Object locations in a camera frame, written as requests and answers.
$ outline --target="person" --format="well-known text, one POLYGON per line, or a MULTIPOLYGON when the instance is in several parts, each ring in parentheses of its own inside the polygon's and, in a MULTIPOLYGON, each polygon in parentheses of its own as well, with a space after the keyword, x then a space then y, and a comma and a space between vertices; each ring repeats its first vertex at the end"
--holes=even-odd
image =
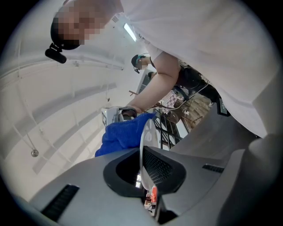
POLYGON ((214 85, 231 115, 251 132, 283 132, 281 57, 268 32, 234 0, 71 0, 56 14, 66 41, 83 43, 118 13, 124 13, 151 56, 157 74, 128 105, 138 113, 176 84, 178 59, 190 62, 214 85))
MULTIPOLYGON (((145 69, 149 64, 151 64, 155 68, 154 63, 152 62, 151 57, 149 56, 147 57, 135 55, 132 58, 131 63, 135 68, 139 70, 145 69)), ((178 63, 178 65, 179 76, 173 89, 179 92, 182 96, 184 96, 184 99, 187 99, 188 96, 184 93, 180 86, 183 86, 186 89, 193 90, 195 92, 199 91, 199 94, 210 99, 209 107, 211 108, 213 104, 216 103, 219 97, 219 94, 216 89, 210 84, 207 85, 207 83, 202 79, 200 73, 197 70, 193 69, 192 67, 183 67, 181 63, 178 63)), ((151 78, 153 78, 151 76, 152 74, 153 73, 151 72, 148 73, 148 77, 150 78, 150 80, 151 78)))

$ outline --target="fluorescent light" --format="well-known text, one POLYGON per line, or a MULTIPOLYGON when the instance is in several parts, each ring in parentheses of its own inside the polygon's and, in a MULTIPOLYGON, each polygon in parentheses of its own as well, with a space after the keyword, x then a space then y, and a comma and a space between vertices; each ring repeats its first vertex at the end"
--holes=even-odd
POLYGON ((124 25, 124 29, 129 33, 129 35, 132 37, 134 41, 137 40, 136 36, 134 35, 133 31, 130 29, 127 23, 124 25))

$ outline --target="towel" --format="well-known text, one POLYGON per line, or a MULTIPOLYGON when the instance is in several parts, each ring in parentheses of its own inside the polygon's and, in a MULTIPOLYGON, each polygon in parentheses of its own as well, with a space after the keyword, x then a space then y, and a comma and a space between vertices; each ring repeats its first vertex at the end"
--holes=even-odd
POLYGON ((95 157, 121 151, 133 147, 139 147, 142 131, 148 119, 153 119, 155 114, 141 114, 133 120, 115 122, 105 128, 102 137, 102 145, 96 151, 95 157))

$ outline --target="ceiling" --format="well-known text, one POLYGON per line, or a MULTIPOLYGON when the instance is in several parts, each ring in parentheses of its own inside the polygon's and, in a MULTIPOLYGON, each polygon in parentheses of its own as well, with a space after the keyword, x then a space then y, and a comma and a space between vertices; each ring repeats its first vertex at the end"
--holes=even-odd
POLYGON ((10 190, 28 201, 94 156, 104 134, 101 108, 126 105, 132 98, 128 90, 137 91, 142 78, 130 60, 145 49, 123 29, 123 15, 85 45, 65 52, 65 64, 45 57, 52 18, 62 3, 46 0, 32 10, 1 59, 1 171, 10 190), (33 149, 39 151, 36 158, 33 149))

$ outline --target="white disc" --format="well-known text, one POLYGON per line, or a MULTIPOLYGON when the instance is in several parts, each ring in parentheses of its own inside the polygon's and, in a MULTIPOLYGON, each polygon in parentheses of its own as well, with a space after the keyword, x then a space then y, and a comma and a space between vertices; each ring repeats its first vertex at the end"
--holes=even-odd
POLYGON ((154 186, 153 181, 150 179, 148 173, 143 166, 143 147, 158 147, 157 132, 152 119, 148 119, 141 135, 140 144, 140 173, 141 173, 141 183, 146 190, 152 189, 154 186))

